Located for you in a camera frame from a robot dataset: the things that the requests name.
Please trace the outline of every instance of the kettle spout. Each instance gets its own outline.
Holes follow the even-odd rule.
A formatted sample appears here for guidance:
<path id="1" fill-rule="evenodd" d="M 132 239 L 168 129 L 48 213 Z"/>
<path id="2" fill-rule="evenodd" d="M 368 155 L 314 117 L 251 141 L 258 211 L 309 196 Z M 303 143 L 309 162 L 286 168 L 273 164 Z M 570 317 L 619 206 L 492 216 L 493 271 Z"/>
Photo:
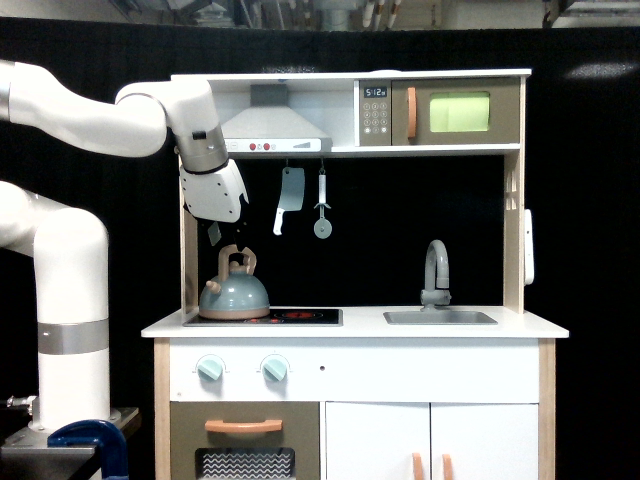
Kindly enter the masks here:
<path id="1" fill-rule="evenodd" d="M 220 290 L 222 290 L 222 287 L 220 286 L 220 284 L 212 280 L 207 280 L 206 286 L 207 286 L 207 289 L 214 295 L 219 294 Z"/>

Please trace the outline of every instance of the kettle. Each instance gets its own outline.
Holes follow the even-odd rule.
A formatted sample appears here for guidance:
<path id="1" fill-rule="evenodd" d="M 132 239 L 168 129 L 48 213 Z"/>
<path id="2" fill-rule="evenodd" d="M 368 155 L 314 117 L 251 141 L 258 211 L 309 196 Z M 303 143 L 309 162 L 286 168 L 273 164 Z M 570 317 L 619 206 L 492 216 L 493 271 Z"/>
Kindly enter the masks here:
<path id="1" fill-rule="evenodd" d="M 244 256 L 242 265 L 229 262 L 234 253 Z M 200 295 L 200 316 L 214 320 L 244 320 L 269 315 L 269 297 L 253 276 L 256 255 L 245 247 L 227 245 L 218 255 L 218 275 L 207 281 Z"/>

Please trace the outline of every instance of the faucet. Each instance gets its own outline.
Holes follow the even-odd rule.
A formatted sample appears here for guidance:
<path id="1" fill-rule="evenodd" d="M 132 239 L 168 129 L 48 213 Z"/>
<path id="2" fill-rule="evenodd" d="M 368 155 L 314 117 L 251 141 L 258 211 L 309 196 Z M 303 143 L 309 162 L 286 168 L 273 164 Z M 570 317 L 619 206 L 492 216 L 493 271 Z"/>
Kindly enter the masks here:
<path id="1" fill-rule="evenodd" d="M 440 240 L 434 240 L 427 248 L 424 266 L 424 290 L 420 292 L 421 312 L 433 310 L 434 305 L 449 305 L 449 257 Z"/>

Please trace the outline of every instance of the stove top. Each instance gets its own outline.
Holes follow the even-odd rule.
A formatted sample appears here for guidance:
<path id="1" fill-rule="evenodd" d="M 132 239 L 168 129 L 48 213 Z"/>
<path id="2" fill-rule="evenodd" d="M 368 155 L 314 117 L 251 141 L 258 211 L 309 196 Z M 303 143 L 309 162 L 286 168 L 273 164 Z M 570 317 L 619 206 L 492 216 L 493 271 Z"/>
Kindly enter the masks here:
<path id="1" fill-rule="evenodd" d="M 246 320 L 214 320 L 196 315 L 184 323 L 185 327 L 339 327 L 342 310 L 339 308 L 272 308 L 269 315 Z"/>

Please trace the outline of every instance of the black curtain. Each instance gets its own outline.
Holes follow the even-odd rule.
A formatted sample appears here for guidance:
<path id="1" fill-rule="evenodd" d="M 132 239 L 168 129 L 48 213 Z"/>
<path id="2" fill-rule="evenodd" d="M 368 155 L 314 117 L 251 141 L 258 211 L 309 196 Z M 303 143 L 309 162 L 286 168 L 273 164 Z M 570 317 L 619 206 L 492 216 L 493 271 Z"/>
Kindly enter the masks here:
<path id="1" fill-rule="evenodd" d="M 374 34 L 0 19 L 0 58 L 43 66 L 104 102 L 126 84 L 174 73 L 532 68 L 526 206 L 537 278 L 525 300 L 572 334 L 558 342 L 560 479 L 638 478 L 639 40 L 637 29 Z M 3 123 L 0 146 L 0 180 L 89 210 L 109 231 L 112 405 L 140 408 L 131 478 L 153 478 L 153 352 L 140 330 L 180 305 L 172 145 L 121 159 Z M 291 165 L 305 168 L 307 195 L 276 238 L 284 161 L 239 162 L 256 275 L 273 305 L 417 304 L 434 238 L 449 250 L 454 303 L 501 302 L 500 157 L 328 159 L 327 240 L 313 235 L 320 164 Z M 201 282 L 215 258 L 203 245 Z M 0 269 L 4 399 L 37 393 L 37 346 L 31 259 L 0 250 Z"/>

